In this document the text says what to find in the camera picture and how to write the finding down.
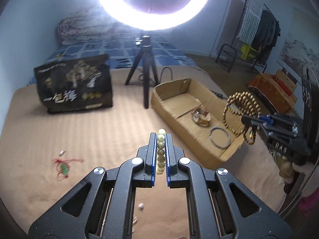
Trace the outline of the gold jewelry pile in box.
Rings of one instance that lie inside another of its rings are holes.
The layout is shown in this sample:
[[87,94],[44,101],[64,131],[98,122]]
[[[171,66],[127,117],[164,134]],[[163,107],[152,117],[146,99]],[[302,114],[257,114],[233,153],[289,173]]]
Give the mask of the gold jewelry pile in box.
[[198,107],[192,111],[191,118],[198,126],[208,126],[211,121],[211,114],[207,110]]

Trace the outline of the orange covered box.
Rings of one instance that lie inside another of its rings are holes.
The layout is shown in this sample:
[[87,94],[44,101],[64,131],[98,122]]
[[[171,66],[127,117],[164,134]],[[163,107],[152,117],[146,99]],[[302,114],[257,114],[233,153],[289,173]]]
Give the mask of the orange covered box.
[[270,111],[282,114],[291,113],[297,97],[275,75],[259,73],[248,83],[248,89],[264,100]]

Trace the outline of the dark thin bangle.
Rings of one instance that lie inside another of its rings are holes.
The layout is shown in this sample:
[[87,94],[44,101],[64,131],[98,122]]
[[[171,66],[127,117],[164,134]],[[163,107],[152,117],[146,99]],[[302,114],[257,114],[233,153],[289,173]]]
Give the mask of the dark thin bangle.
[[218,149],[227,149],[231,144],[231,137],[222,127],[213,127],[209,134],[210,142]]

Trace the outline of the open cardboard box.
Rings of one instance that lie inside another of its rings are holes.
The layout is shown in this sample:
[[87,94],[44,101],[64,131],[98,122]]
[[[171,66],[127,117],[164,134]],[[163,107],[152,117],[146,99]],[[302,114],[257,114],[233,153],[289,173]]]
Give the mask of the open cardboard box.
[[157,85],[151,106],[208,168],[229,160],[244,142],[241,118],[224,115],[226,100],[194,79]]

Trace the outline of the yellow crate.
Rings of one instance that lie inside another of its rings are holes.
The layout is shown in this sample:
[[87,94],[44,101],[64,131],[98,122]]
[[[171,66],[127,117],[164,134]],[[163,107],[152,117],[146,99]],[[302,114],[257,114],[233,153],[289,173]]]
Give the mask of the yellow crate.
[[244,61],[253,61],[258,55],[258,51],[247,44],[242,44],[241,53],[241,59]]

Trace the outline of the tan bed blanket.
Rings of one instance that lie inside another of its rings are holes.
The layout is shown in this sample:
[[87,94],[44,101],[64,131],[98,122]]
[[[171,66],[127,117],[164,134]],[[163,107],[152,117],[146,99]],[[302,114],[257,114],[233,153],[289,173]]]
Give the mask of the tan bed blanket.
[[[188,158],[204,165],[152,108],[144,109],[140,85],[124,86],[127,74],[123,69],[111,71],[114,105],[109,109],[48,114],[36,85],[12,96],[1,134],[1,198],[26,233],[95,167],[118,167],[161,128],[172,134],[174,145]],[[71,164],[63,180],[52,163],[61,151],[66,151],[64,159],[84,159]],[[244,143],[223,167],[273,211],[280,210],[286,197],[283,182],[260,137],[252,146]],[[135,216],[132,238],[189,238],[185,190],[169,189],[165,173],[156,177],[152,189],[137,190]]]

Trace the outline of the black clothes rack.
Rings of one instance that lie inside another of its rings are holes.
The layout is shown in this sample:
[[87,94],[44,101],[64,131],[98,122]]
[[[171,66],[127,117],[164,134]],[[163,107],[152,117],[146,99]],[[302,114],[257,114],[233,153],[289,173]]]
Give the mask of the black clothes rack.
[[[265,73],[267,60],[280,36],[280,22],[268,6],[260,0],[245,0],[234,37],[229,44],[221,45],[215,62],[224,66],[227,72]],[[253,61],[241,59],[242,44],[258,51]]]

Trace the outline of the blue patterned bed sheet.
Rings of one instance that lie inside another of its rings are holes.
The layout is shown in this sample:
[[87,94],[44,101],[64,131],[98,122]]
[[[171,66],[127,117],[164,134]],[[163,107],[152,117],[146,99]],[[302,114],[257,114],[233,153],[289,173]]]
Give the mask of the blue patterned bed sheet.
[[[181,50],[163,37],[151,35],[152,52],[156,66],[197,66]],[[140,43],[133,37],[118,36],[111,39],[95,39],[74,44],[61,45],[46,63],[107,54],[111,69],[130,68],[140,51]]]

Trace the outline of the black tripod stand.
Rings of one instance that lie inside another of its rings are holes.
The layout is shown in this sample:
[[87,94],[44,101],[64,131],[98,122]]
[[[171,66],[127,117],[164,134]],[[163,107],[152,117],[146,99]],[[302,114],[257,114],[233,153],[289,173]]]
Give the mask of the black tripod stand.
[[135,57],[134,63],[125,81],[125,85],[129,85],[131,78],[138,67],[138,63],[142,61],[142,77],[143,77],[143,103],[144,108],[149,108],[149,92],[150,92],[150,70],[153,71],[154,85],[159,84],[159,77],[155,65],[155,59],[152,51],[152,42],[149,35],[145,35],[141,39],[140,51]]

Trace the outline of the black printed snack bag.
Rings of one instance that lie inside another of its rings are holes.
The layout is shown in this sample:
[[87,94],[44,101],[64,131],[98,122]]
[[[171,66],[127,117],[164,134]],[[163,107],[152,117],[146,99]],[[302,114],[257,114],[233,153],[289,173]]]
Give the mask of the black printed snack bag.
[[108,59],[104,54],[34,68],[41,103],[49,113],[112,107]]

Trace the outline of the folded floral quilt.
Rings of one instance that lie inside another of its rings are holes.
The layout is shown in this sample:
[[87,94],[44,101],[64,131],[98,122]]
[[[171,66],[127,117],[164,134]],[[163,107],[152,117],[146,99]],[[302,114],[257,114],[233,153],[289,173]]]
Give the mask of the folded floral quilt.
[[120,26],[102,7],[93,6],[63,18],[58,24],[57,33],[64,41],[106,39],[116,33]]

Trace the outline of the landscape wall poster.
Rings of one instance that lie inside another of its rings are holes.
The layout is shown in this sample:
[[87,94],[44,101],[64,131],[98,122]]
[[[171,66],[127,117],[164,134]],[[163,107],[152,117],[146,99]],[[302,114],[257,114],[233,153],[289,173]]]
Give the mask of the landscape wall poster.
[[318,18],[294,8],[290,23],[282,34],[283,44],[277,63],[299,77],[304,75],[306,67],[318,74]]

